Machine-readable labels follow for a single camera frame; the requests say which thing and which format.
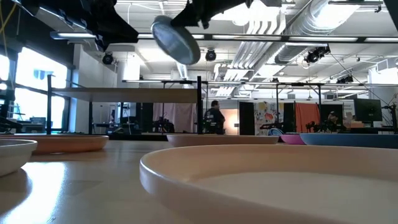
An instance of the poster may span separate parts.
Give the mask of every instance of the poster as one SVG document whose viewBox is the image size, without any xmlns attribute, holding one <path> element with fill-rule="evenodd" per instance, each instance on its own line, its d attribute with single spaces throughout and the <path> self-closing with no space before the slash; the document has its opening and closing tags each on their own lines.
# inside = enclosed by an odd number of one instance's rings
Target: poster
<svg viewBox="0 0 398 224">
<path fill-rule="evenodd" d="M 279 103 L 279 122 L 284 120 L 284 104 Z M 268 135 L 268 129 L 261 129 L 264 124 L 274 124 L 277 121 L 276 103 L 259 102 L 254 104 L 254 132 L 256 136 Z"/>
</svg>

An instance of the monitor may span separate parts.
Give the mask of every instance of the monitor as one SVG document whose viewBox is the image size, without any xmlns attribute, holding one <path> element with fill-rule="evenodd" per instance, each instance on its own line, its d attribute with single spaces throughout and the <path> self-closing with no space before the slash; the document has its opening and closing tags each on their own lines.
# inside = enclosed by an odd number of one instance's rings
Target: monitor
<svg viewBox="0 0 398 224">
<path fill-rule="evenodd" d="M 354 109 L 357 121 L 383 121 L 380 100 L 355 99 Z"/>
</svg>

